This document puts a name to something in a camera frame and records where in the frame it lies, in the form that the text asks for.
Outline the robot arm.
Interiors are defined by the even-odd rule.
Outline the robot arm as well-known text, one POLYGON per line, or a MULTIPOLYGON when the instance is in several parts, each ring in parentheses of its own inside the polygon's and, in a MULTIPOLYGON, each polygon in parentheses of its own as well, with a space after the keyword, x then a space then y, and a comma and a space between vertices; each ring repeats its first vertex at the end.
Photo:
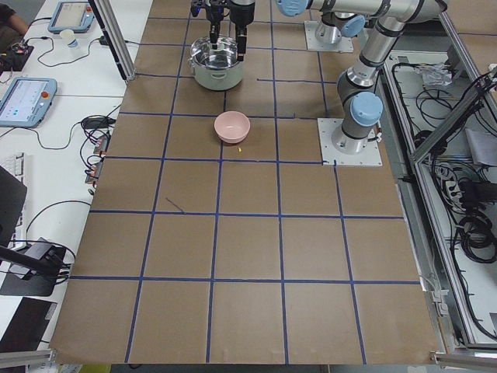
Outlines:
POLYGON ((224 19, 224 10, 228 10, 229 19, 235 25, 235 41, 237 44, 237 62, 245 59, 248 39, 248 25, 254 20, 255 1, 243 0, 192 0, 190 3, 190 14, 197 17, 204 9, 206 19, 210 22, 209 38, 214 48, 217 48, 220 36, 221 21, 224 19))
POLYGON ((383 103, 374 94, 377 73, 384 66, 397 39, 408 23, 423 23, 447 10, 445 1, 278 1, 285 16, 296 16, 306 9, 344 12, 377 18, 374 29, 360 52, 359 60, 337 81, 345 117, 332 133, 333 146, 347 155, 365 148, 371 128, 378 123, 383 103))

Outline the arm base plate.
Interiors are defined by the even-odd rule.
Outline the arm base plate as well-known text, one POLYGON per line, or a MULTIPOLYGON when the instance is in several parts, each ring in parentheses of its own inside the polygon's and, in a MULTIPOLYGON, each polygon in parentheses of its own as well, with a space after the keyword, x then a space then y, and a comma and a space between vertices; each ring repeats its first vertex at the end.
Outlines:
POLYGON ((383 165, 374 129, 363 139, 342 132, 342 118, 318 118, 322 163, 326 166, 380 167, 383 165))
POLYGON ((304 31, 309 51, 353 52, 352 39, 344 37, 335 26, 325 25, 322 21, 305 21, 304 31))

